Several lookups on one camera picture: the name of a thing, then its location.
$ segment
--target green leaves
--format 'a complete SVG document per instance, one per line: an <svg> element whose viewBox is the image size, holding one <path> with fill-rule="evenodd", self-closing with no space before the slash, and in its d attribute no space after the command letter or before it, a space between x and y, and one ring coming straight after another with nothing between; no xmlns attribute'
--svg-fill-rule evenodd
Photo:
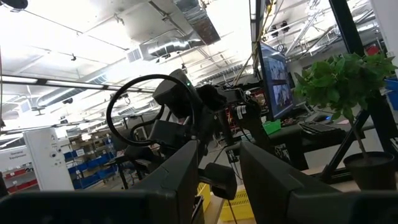
<svg viewBox="0 0 398 224"><path fill-rule="evenodd" d="M373 96L374 90L383 87L384 79L398 69L391 63L393 59L383 55L344 54L315 62L311 68L303 70L302 76L295 74L299 82L295 93L304 96L311 105L333 109L333 119L343 115L352 120L352 107L359 104L366 110L366 99Z"/></svg>
<svg viewBox="0 0 398 224"><path fill-rule="evenodd" d="M333 102L338 102L340 99L340 94L338 91L334 88L329 88L328 89L328 99Z"/></svg>
<svg viewBox="0 0 398 224"><path fill-rule="evenodd" d="M333 81L334 81L333 76L324 75L324 76L321 76L320 78L314 79L312 81L312 84L315 87L326 87L328 85L333 84Z"/></svg>
<svg viewBox="0 0 398 224"><path fill-rule="evenodd" d="M337 118L339 118L341 116L341 111L335 111L335 113L333 114L333 116L331 117L332 120L336 120Z"/></svg>
<svg viewBox="0 0 398 224"><path fill-rule="evenodd" d="M297 72L295 72L294 75L295 75L297 81L298 81L301 85L306 85L306 84L307 84L307 82L304 80L304 78L303 78L300 74L298 74Z"/></svg>
<svg viewBox="0 0 398 224"><path fill-rule="evenodd" d="M362 109L367 110L368 109L368 103L365 100L365 97L362 97L358 100L359 105L362 107Z"/></svg>
<svg viewBox="0 0 398 224"><path fill-rule="evenodd" d="M338 62L336 63L336 65L335 65L334 72L335 72L335 73L340 73L340 72L342 72L343 69L344 69L345 63L346 63L346 59L345 59L345 58L339 59L339 61L338 61Z"/></svg>
<svg viewBox="0 0 398 224"><path fill-rule="evenodd" d="M349 120L354 120L353 110L350 107L343 108L343 116Z"/></svg>

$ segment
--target computer monitor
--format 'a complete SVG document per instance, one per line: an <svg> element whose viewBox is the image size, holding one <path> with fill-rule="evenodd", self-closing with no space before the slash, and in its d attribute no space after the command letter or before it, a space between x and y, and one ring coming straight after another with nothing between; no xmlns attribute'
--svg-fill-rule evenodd
<svg viewBox="0 0 398 224"><path fill-rule="evenodd" d="M269 102L269 120L275 120L293 107L291 84L287 73L285 55L264 43L259 43L261 73Z"/></svg>

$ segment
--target ceiling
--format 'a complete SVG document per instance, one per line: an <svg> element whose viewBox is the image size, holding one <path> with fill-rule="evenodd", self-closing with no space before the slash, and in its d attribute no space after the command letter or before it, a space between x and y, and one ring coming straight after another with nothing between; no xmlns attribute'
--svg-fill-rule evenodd
<svg viewBox="0 0 398 224"><path fill-rule="evenodd" d="M128 63L126 52L167 32L190 33L192 26L172 0L70 0L29 1L28 8L10 12L0 7L0 35L2 72L5 75L90 82L94 75L106 74L107 85L122 85L135 77L151 73L169 74L184 64L188 77L197 83L228 68L242 64L251 53L249 1L204 0L206 13L221 40L189 50L170 53L169 58ZM297 60L312 41L321 37L335 20L327 0L278 0L273 6L266 28L280 27L287 21L290 30L278 37L266 35L271 46L291 47L288 57ZM350 0L353 16L371 11L367 0ZM154 89L161 80L138 84ZM4 120L31 118L38 112L21 113L20 104L28 98L40 98L69 89L48 86L3 85L2 117ZM71 121L104 119L112 91L86 90L71 96L72 104L62 102L48 105L44 116L48 123L59 123L61 116ZM130 103L120 100L115 114L133 108L130 112L154 110L148 93L130 93ZM10 122L7 129L26 126Z"/></svg>

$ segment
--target white pillar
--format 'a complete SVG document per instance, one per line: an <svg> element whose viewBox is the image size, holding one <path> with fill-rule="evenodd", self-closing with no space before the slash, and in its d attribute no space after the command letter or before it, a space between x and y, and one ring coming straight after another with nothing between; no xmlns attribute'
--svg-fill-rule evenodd
<svg viewBox="0 0 398 224"><path fill-rule="evenodd" d="M386 43L389 57L398 55L398 1L370 0L380 31ZM398 57L392 63L398 65Z"/></svg>
<svg viewBox="0 0 398 224"><path fill-rule="evenodd" d="M24 133L40 190L74 190L54 128Z"/></svg>

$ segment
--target keyboard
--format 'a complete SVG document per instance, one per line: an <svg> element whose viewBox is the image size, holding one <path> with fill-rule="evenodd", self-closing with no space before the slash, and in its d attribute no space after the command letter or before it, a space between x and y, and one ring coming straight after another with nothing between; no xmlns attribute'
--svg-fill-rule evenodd
<svg viewBox="0 0 398 224"><path fill-rule="evenodd" d="M345 132L340 128L335 128L314 121L303 123L300 125L303 129L303 134L308 138L334 138L342 137L345 135Z"/></svg>

